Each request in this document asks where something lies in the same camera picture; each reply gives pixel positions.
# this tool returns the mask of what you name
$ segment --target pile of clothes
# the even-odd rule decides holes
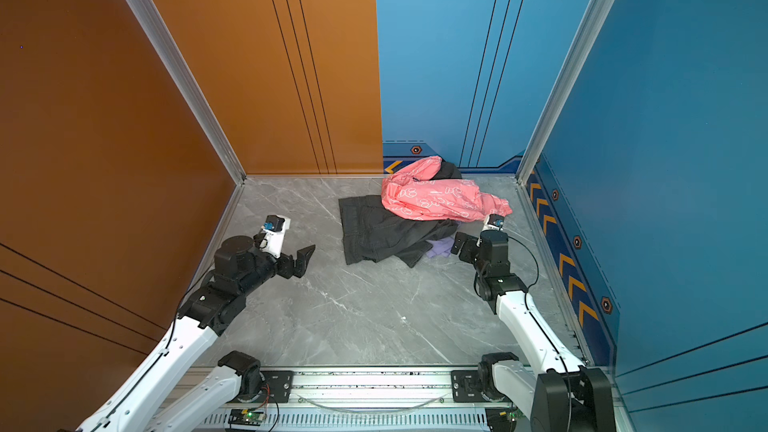
[[[428,252],[447,256],[459,222],[512,213],[506,200],[480,192],[439,156],[384,178],[380,196],[339,199],[339,209],[348,265],[395,255],[409,267]]]

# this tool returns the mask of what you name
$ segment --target pink garment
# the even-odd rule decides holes
[[[461,222],[483,220],[488,214],[508,216],[509,202],[480,192],[474,181],[462,178],[428,180],[440,170],[439,156],[422,158],[403,167],[382,184],[382,204],[394,214],[411,220]]]

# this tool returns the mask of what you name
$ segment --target orange wall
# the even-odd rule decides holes
[[[247,173],[380,173],[376,0],[154,2]]]
[[[234,184],[125,0],[0,16],[0,430],[74,430],[167,328]]]

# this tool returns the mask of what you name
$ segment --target robotic arm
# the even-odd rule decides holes
[[[610,382],[587,368],[536,309],[528,287],[510,273],[503,217],[485,220],[480,237],[458,232],[452,253],[475,266],[478,294],[518,340],[532,372],[514,354],[486,354],[478,365],[482,393],[509,398],[536,432],[615,432]]]
[[[289,218],[267,216],[261,232],[253,238],[237,235],[225,240],[216,251],[215,269],[179,308],[178,317],[157,347],[78,431],[192,430],[236,396],[258,394],[264,381],[259,361],[235,351],[219,360],[218,367],[200,384],[153,418],[187,369],[245,308],[249,293],[276,274],[302,278],[306,273],[315,246],[299,250],[296,260],[283,254],[283,238],[289,227]]]

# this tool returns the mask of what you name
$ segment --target black cloth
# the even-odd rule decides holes
[[[432,180],[461,178],[455,165],[443,161]],[[339,199],[346,264],[363,260],[379,262],[393,255],[413,267],[432,248],[427,240],[453,235],[453,220],[409,220],[396,216],[382,204],[381,196]]]

